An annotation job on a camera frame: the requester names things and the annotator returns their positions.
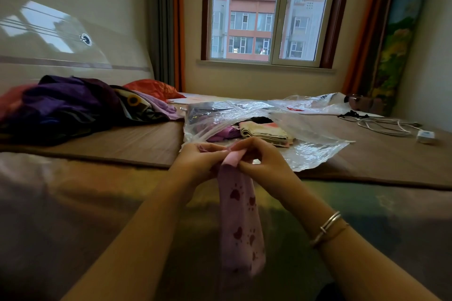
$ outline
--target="white plastic bag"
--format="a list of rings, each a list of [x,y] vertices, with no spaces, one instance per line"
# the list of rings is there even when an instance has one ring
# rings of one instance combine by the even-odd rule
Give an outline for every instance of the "white plastic bag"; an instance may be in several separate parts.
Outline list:
[[[313,128],[303,116],[271,101],[213,101],[188,106],[184,141],[206,142],[228,126],[254,117],[266,117],[295,138],[290,148],[279,148],[293,171],[317,167],[350,142]]]

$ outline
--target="silver bangle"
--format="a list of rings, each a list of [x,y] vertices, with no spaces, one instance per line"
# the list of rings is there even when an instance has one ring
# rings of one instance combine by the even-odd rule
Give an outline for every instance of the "silver bangle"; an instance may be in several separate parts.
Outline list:
[[[326,221],[325,224],[320,226],[320,233],[316,236],[316,238],[313,241],[311,241],[311,246],[315,247],[317,244],[319,244],[320,239],[322,239],[323,235],[326,234],[326,231],[331,227],[332,224],[334,224],[341,217],[342,217],[341,213],[337,211]]]

